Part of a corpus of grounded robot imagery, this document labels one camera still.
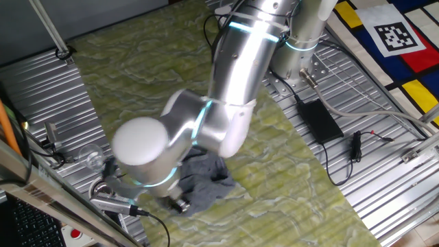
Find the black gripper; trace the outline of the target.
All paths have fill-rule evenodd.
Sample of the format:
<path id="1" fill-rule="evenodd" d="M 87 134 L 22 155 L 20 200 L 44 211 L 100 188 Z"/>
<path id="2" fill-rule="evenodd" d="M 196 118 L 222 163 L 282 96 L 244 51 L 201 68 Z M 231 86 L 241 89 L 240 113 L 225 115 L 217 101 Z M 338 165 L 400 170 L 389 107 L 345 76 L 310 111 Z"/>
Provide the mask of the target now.
<path id="1" fill-rule="evenodd" d="M 184 215 L 191 206 L 190 201 L 185 198 L 174 199 L 169 196 L 159 198 L 159 204 L 164 209 L 177 215 Z"/>

